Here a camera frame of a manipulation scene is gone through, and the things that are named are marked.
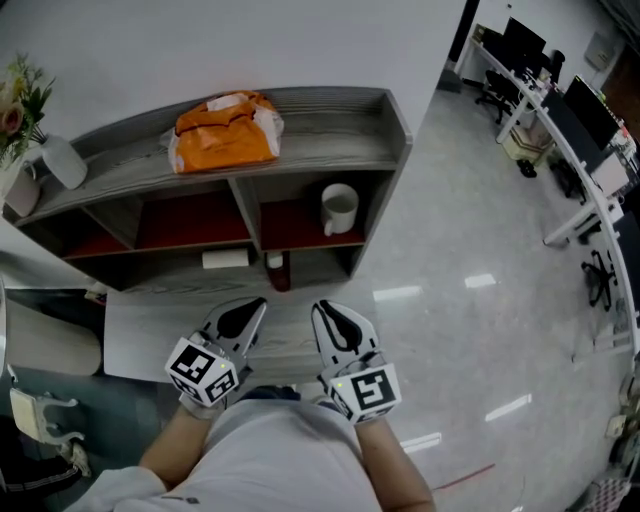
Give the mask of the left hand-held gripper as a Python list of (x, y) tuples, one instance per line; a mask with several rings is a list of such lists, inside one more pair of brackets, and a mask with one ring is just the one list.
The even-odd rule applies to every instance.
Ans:
[(201, 329), (180, 338), (165, 365), (174, 386), (197, 406), (214, 406), (252, 372), (248, 352), (255, 346), (267, 310), (263, 297), (221, 303)]

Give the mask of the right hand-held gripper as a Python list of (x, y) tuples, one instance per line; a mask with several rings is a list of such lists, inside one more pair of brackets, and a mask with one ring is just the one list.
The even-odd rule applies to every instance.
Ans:
[(395, 366), (375, 350), (378, 337), (367, 318), (341, 303), (320, 300), (312, 306), (311, 321), (327, 367), (319, 381), (351, 424), (382, 417), (401, 403)]

